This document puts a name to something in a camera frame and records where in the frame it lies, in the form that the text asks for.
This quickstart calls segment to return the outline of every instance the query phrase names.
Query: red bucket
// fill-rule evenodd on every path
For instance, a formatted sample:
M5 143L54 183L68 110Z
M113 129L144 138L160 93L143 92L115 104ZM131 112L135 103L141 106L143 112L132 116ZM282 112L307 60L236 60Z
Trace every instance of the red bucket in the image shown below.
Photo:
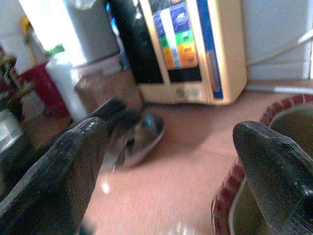
M49 74L45 70L47 62L36 65L21 74L21 79L28 82L34 82L36 85L36 93L45 103L45 106L51 113L62 118L68 116L67 108L58 92L57 87L51 80Z

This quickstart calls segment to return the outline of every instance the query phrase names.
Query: white wall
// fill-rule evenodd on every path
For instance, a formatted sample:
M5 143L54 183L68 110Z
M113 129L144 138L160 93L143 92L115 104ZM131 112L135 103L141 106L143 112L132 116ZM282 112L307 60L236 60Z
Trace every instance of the white wall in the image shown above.
M0 0L0 44L6 53L12 53L17 57L18 73L33 66L30 48L24 44L24 36L19 25L24 14L18 0Z
M243 0L246 56L249 61L274 52L313 27L313 0ZM308 79L312 42L248 68L251 80Z

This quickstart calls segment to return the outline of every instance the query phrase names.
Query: white cable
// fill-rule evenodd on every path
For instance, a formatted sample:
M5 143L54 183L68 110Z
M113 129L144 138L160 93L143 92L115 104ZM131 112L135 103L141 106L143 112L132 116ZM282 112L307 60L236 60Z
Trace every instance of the white cable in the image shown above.
M273 53L269 53L267 55L262 56L259 59L253 60L253 61L248 61L247 65L251 66L251 65L256 65L259 63L262 63L264 61L270 60L272 58L277 57L278 55L284 54L288 51L291 51L292 49L306 43L307 41L311 40L313 38L313 29L311 29L310 31L306 32L305 34L303 34L296 42L292 42L289 45L274 51Z

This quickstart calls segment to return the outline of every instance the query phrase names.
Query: pink tile floor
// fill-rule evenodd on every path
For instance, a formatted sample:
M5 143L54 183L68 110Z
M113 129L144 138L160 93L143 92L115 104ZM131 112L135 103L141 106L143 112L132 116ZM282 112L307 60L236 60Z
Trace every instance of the pink tile floor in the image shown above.
M228 106L152 105L165 133L146 160L100 173L84 221L96 235L160 235L178 223L212 235L211 202L236 151L232 129L288 94L244 92Z

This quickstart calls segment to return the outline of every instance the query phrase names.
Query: metal bowl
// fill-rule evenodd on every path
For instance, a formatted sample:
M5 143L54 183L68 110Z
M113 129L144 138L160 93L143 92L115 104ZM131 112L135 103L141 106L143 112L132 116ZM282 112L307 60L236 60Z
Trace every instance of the metal bowl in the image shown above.
M145 114L140 122L134 127L133 137L127 141L125 150L125 161L119 168L127 168L141 162L149 151L160 141L164 133L164 121L156 115ZM116 151L107 150L101 171L113 171L114 164L119 157Z

